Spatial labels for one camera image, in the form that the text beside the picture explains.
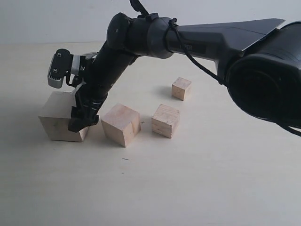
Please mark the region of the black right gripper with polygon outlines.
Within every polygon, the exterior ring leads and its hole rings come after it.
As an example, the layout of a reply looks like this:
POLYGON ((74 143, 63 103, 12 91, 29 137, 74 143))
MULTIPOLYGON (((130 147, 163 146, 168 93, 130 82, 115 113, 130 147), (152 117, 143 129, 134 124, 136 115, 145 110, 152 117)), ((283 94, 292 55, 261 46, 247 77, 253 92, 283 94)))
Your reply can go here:
POLYGON ((68 123, 69 131, 79 132, 99 122, 97 112, 113 86, 113 51, 100 50, 93 59, 72 55, 71 74, 72 85, 84 83, 75 92, 76 105, 68 123))

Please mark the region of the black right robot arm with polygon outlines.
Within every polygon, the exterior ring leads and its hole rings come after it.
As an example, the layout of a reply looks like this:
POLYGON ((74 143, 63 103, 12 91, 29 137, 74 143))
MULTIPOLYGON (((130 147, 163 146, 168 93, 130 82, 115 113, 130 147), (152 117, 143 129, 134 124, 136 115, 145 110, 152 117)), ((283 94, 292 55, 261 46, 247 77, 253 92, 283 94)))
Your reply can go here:
POLYGON ((301 24, 270 18, 219 24, 178 25, 175 18, 118 13, 75 94, 68 130, 96 125, 98 111, 117 79, 139 57, 185 55, 225 86, 248 115, 301 133, 301 24), (214 61, 216 73, 197 58, 214 61))

